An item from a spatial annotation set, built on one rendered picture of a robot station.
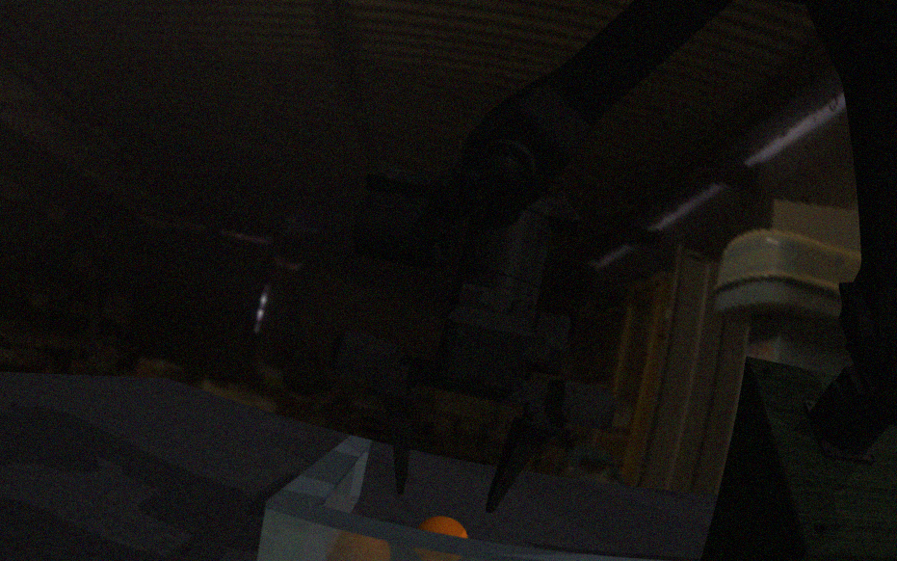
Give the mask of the orange ball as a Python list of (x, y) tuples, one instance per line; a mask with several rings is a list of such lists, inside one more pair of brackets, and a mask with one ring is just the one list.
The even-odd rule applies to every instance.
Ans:
[(417, 529), (423, 529), (435, 533), (442, 533), (450, 536), (458, 536), (468, 538), (463, 526), (454, 519), (437, 516), (437, 518), (428, 518), (419, 524)]

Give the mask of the clear low wall corner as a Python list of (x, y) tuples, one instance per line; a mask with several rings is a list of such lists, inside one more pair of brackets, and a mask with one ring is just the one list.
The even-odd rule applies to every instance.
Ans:
[(266, 500), (265, 508), (355, 534), (443, 553), (491, 561), (663, 561), (511, 546), (377, 521), (323, 506), (371, 440), (350, 435), (291, 483)]

